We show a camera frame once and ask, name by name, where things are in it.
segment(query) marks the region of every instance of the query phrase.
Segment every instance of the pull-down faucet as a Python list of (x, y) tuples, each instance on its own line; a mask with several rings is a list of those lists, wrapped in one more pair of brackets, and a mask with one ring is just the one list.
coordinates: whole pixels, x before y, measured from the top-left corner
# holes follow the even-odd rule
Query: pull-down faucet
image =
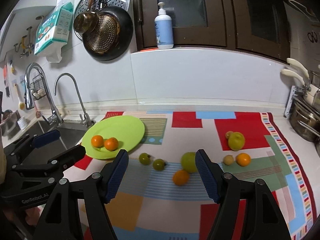
[(57, 95), (57, 84), (58, 84), (58, 81), (61, 77), (63, 76), (69, 76), (74, 84), (75, 84), (75, 87), (76, 87), (76, 91), (77, 91), (77, 94), (78, 94), (78, 98), (79, 98), (79, 101), (80, 101), (80, 104), (81, 104), (81, 107), (82, 107), (82, 110), (84, 112), (84, 118), (82, 118), (82, 115), (80, 115), (80, 118), (82, 120), (82, 123), (87, 127), (87, 128), (90, 128), (91, 126), (93, 126), (95, 124), (95, 121), (92, 121), (90, 119), (90, 116), (88, 115), (88, 113), (86, 112), (85, 108), (84, 108), (84, 105), (83, 105), (83, 102), (82, 102), (82, 99), (81, 99), (81, 95), (80, 95), (80, 92), (79, 92), (79, 89), (78, 89), (78, 85), (77, 85), (77, 81), (76, 79), (74, 78), (73, 75), (69, 74), (69, 73), (62, 73), (61, 75), (59, 75), (57, 77), (57, 80), (56, 82), (54, 83), (54, 95), (56, 96)]
[(30, 88), (30, 72), (32, 69), (36, 69), (39, 74), (40, 74), (40, 77), (43, 81), (43, 85), (44, 85), (44, 90), (45, 90), (45, 93), (47, 94), (47, 98), (49, 100), (49, 104), (50, 104), (50, 107), (51, 107), (51, 111), (52, 111), (52, 115), (47, 119), (43, 114), (42, 117), (43, 119), (49, 124), (53, 124), (53, 122), (56, 122), (57, 125), (60, 125), (63, 123), (63, 119), (61, 118), (61, 115), (59, 114), (59, 111), (58, 111), (58, 108), (55, 106), (54, 104), (54, 101), (52, 99), (52, 96), (51, 96), (51, 93), (50, 93), (50, 90), (49, 90), (49, 87), (48, 87), (48, 82), (47, 82), (47, 79), (45, 77), (45, 74), (44, 74), (44, 71), (42, 69), (42, 67), (40, 67), (40, 65), (38, 63), (31, 63), (27, 69), (26, 69), (26, 74), (24, 76), (24, 82), (25, 82), (25, 86), (26, 86), (26, 107), (27, 107), (27, 110), (30, 110), (32, 108), (34, 108), (34, 101), (33, 101), (33, 98), (32, 98), (32, 94), (31, 94), (31, 88)]

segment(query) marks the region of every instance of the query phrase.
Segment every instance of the brass colander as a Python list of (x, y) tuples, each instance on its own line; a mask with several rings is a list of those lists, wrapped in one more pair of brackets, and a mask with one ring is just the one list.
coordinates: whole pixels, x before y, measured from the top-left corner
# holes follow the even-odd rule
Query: brass colander
[(92, 32), (83, 34), (83, 42), (92, 51), (104, 54), (117, 43), (120, 25), (116, 18), (108, 14), (100, 14)]

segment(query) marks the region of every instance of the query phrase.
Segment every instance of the cooking pot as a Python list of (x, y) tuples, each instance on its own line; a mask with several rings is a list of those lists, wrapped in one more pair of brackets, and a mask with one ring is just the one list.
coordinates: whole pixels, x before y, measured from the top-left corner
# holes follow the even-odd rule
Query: cooking pot
[(310, 83), (320, 88), (320, 72), (310, 70), (309, 76), (310, 76)]
[(314, 142), (317, 139), (317, 135), (300, 125), (299, 121), (307, 124), (314, 130), (320, 130), (320, 117), (295, 100), (294, 109), (290, 116), (290, 124), (303, 139)]
[(315, 147), (317, 150), (317, 154), (320, 156), (320, 133), (318, 131), (316, 131), (315, 129), (313, 129), (311, 126), (307, 125), (306, 123), (302, 122), (302, 121), (298, 121), (298, 123), (308, 129), (311, 133), (313, 133), (314, 135), (317, 136), (317, 139), (315, 140)]

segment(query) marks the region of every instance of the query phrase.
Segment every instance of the white tile wall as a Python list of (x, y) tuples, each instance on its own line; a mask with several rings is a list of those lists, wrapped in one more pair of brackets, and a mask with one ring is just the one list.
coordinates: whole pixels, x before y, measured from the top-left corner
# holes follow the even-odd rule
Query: white tile wall
[[(25, 74), (27, 66), (32, 63), (32, 62), (37, 62), (39, 65), (45, 65), (47, 63), (46, 59), (44, 57), (37, 57), (31, 54), (29, 57), (24, 56), (23, 58), (20, 58), (20, 54), (22, 53), (22, 49), (18, 53), (14, 51), (14, 49), (10, 50), (7, 52), (5, 60), (0, 63), (0, 70), (3, 71), (3, 67), (5, 64), (8, 66), (8, 79), (9, 79), (9, 89), (10, 89), (10, 97), (7, 98), (5, 96), (5, 87), (4, 87), (4, 82), (3, 82), (3, 75), (1, 73), (1, 82), (0, 82), (0, 91), (3, 91), (3, 100), (2, 100), (2, 108), (3, 110), (6, 109), (11, 109), (12, 111), (15, 111), (18, 109), (18, 97), (17, 94), (14, 90), (14, 87), (12, 85), (13, 81), (16, 81), (18, 84), (18, 89), (19, 89), (19, 94), (20, 94), (20, 99), (24, 102), (24, 87), (20, 84), (20, 77)], [(10, 70), (10, 60), (12, 60), (12, 65), (15, 68), (15, 73), (12, 74)], [(31, 72), (31, 81), (32, 78), (35, 77), (38, 73), (36, 71)], [(46, 99), (41, 99), (36, 102), (38, 107), (48, 107), (48, 102)], [(21, 116), (25, 116), (30, 113), (30, 111), (27, 111), (26, 109), (20, 110), (19, 113)]]
[[(319, 71), (320, 24), (310, 22), (302, 13), (285, 4), (291, 29), (291, 57), (300, 61), (308, 70)], [(310, 42), (308, 33), (314, 31), (318, 42)]]
[(221, 49), (171, 49), (131, 54), (138, 100), (212, 98), (284, 104), (290, 81), (284, 65)]
[[(44, 66), (44, 71), (49, 73), (47, 79), (52, 93), (56, 78), (68, 72), (75, 77), (84, 102), (136, 98), (128, 51), (114, 61), (101, 62), (90, 57), (83, 44), (79, 44), (63, 53), (60, 63)], [(54, 101), (57, 105), (79, 102), (69, 77), (59, 80)]]
[[(295, 52), (300, 55), (300, 34), (294, 35), (292, 51), (297, 50)], [(112, 62), (99, 62), (88, 55), (72, 30), (68, 44), (62, 48), (60, 63), (47, 63), (45, 58), (34, 56), (14, 61), (20, 74), (24, 74), (30, 62), (38, 62), (46, 73), (52, 95), (56, 78), (63, 72), (71, 73), (77, 80), (84, 102), (116, 103), (117, 100), (133, 99), (136, 102), (145, 100), (148, 103), (174, 104), (184, 99), (202, 99), (208, 103), (239, 100), (243, 104), (252, 102), (255, 106), (283, 106), (292, 85), (292, 79), (280, 76), (283, 64), (259, 56), (199, 48), (130, 54), (135, 50), (133, 36), (129, 49), (120, 58)], [(53, 99), (57, 105), (78, 103), (74, 84), (69, 77), (59, 81), (58, 94)], [(18, 105), (14, 97), (10, 100), (5, 99), (11, 107)], [(40, 108), (48, 107), (46, 98), (37, 104)]]

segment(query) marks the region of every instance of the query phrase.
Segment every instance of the blue gripper pad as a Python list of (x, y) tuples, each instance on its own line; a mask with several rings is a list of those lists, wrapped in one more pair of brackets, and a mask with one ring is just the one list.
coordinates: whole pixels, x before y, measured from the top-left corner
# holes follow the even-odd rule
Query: blue gripper pad
[(129, 164), (129, 156), (126, 150), (120, 150), (112, 164), (115, 168), (108, 180), (107, 193), (105, 203), (109, 203), (111, 199), (116, 197), (120, 183)]
[(60, 132), (58, 130), (52, 130), (42, 135), (38, 135), (34, 137), (31, 143), (31, 146), (33, 148), (39, 149), (49, 143), (59, 140), (59, 138), (60, 138)]
[(209, 198), (213, 199), (215, 203), (219, 203), (220, 195), (218, 193), (217, 181), (213, 176), (214, 172), (211, 171), (211, 169), (213, 168), (212, 164), (216, 163), (212, 163), (210, 161), (204, 150), (198, 150), (196, 152), (196, 166), (199, 171), (201, 180), (204, 184), (205, 190), (207, 191)]

